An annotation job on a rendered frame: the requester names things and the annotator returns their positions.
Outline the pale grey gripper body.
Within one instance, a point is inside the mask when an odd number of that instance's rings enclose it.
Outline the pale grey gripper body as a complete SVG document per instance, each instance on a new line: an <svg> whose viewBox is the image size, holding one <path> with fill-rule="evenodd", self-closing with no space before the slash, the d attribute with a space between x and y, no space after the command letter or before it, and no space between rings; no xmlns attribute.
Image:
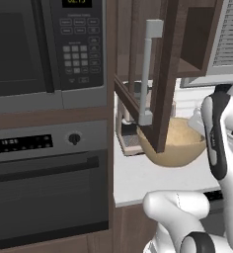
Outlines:
<svg viewBox="0 0 233 253"><path fill-rule="evenodd" d="M198 133L205 134L200 108L194 109L193 115L188 120L188 125Z"/></svg>

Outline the tan woven basket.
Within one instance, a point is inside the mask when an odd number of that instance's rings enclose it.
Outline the tan woven basket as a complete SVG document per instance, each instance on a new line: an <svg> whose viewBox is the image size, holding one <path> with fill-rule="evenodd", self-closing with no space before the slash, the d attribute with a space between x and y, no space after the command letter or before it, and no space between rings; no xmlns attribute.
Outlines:
<svg viewBox="0 0 233 253"><path fill-rule="evenodd" d="M165 149L156 153L140 128L136 130L140 146L156 165L184 167L196 160L205 150L205 138L188 126L185 118L170 118Z"/></svg>

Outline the brown cabinet door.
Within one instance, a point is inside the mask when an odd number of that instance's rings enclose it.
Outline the brown cabinet door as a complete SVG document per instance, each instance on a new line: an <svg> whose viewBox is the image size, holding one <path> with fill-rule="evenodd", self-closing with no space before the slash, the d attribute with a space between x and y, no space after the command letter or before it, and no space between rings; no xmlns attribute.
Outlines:
<svg viewBox="0 0 233 253"><path fill-rule="evenodd" d="M175 92L175 83L180 63L181 50L188 15L189 0L163 0L165 8L162 11L165 17L161 44L156 48L154 64L152 97L153 106L150 110L153 114L150 126L139 126L147 140L157 152L163 152L166 145L168 125L170 121L172 103ZM128 86L125 86L115 76L115 91L121 99L133 119L138 124L139 103L134 99L134 67L135 49L129 56Z"/></svg>

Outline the brown base cabinet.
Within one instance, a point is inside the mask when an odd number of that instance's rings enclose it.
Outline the brown base cabinet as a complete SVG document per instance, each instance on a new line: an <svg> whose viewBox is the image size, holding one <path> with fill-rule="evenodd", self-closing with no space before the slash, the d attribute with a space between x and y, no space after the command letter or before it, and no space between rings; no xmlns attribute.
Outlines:
<svg viewBox="0 0 233 253"><path fill-rule="evenodd" d="M148 218L142 204L114 209L114 253L143 253L157 223Z"/></svg>

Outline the grey coffee machine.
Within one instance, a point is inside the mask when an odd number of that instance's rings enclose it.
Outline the grey coffee machine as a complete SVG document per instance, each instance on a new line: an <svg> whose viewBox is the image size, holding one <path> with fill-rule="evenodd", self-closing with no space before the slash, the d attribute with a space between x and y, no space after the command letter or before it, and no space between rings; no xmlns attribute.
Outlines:
<svg viewBox="0 0 233 253"><path fill-rule="evenodd" d="M147 86L146 109L150 108L152 87ZM139 103L141 93L141 81L134 83L134 98ZM123 155L132 156L142 154L138 135L136 132L137 124L124 106L120 98L117 98L116 113L116 137L119 141Z"/></svg>

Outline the grey appliance with black panel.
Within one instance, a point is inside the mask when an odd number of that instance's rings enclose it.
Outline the grey appliance with black panel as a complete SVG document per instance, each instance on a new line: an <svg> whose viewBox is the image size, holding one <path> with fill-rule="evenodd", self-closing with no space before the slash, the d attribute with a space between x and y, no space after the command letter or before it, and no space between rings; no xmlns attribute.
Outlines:
<svg viewBox="0 0 233 253"><path fill-rule="evenodd" d="M210 203L210 211L206 218L201 220L206 232L223 236L225 232L223 215L223 196L220 190L205 192Z"/></svg>

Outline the grey range hood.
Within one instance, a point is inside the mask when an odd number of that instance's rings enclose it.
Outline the grey range hood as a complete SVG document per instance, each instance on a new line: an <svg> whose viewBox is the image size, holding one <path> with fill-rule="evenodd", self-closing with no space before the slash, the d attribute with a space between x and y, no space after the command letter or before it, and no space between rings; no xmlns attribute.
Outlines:
<svg viewBox="0 0 233 253"><path fill-rule="evenodd" d="M181 88L233 83L233 0L224 0L206 74L181 80Z"/></svg>

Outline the black oven knob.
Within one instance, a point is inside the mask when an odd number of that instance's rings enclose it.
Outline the black oven knob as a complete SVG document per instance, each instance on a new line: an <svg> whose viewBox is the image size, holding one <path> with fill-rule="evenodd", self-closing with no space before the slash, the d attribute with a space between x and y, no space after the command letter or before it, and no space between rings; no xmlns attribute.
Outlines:
<svg viewBox="0 0 233 253"><path fill-rule="evenodd" d="M71 133L68 136L68 141L73 145L76 145L81 140L81 135L79 133Z"/></svg>

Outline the grey and black oven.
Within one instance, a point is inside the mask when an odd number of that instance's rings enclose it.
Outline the grey and black oven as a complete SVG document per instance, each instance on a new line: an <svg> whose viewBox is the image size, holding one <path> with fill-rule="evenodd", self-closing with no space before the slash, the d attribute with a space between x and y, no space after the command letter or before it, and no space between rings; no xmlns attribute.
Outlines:
<svg viewBox="0 0 233 253"><path fill-rule="evenodd" d="M71 133L81 140L73 145ZM0 175L99 157L99 167L0 183L0 249L109 228L107 123L0 129Z"/></svg>

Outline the black and grey microwave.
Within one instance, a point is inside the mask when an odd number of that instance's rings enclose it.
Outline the black and grey microwave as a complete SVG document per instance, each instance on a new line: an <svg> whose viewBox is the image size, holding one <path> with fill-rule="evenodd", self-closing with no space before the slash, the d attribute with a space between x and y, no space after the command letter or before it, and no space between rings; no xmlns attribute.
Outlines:
<svg viewBox="0 0 233 253"><path fill-rule="evenodd" d="M31 0L0 0L0 114L107 104L106 0L41 0L54 92Z"/></svg>

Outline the brown wall cabinet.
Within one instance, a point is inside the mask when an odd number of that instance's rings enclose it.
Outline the brown wall cabinet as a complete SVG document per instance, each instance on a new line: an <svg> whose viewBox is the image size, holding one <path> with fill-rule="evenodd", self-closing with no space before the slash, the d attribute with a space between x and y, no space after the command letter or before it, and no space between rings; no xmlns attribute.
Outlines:
<svg viewBox="0 0 233 253"><path fill-rule="evenodd" d="M179 77L207 72L223 0L117 0L117 66L128 79L130 52L136 52L135 78L142 74L146 21L164 22L163 37L152 41L150 70L171 59Z"/></svg>

